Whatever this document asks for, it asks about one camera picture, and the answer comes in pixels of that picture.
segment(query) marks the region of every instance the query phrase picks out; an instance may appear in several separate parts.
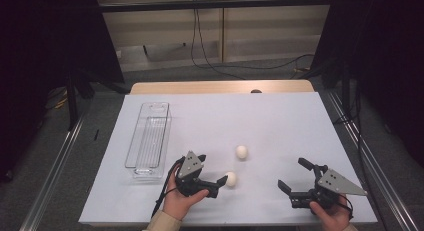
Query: hand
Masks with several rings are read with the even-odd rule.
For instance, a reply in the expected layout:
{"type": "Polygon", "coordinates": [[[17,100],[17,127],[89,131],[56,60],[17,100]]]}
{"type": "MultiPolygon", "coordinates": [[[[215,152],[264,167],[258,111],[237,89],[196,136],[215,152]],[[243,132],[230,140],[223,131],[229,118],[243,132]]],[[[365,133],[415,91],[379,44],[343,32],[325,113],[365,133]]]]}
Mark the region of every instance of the hand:
{"type": "Polygon", "coordinates": [[[168,187],[166,192],[171,190],[165,196],[165,202],[163,205],[163,212],[174,217],[175,219],[182,220],[188,213],[188,210],[194,204],[200,202],[203,198],[205,198],[209,191],[207,189],[201,190],[196,194],[186,197],[181,194],[178,189],[176,189],[177,185],[175,184],[175,172],[177,171],[177,165],[172,171],[174,175],[171,175],[168,181],[168,187]]]}
{"type": "MultiPolygon", "coordinates": [[[[347,205],[343,196],[339,197],[339,203],[347,205]]],[[[317,202],[310,202],[312,211],[321,219],[324,231],[341,231],[349,225],[349,211],[335,204],[329,210],[324,210],[317,202]]]]}

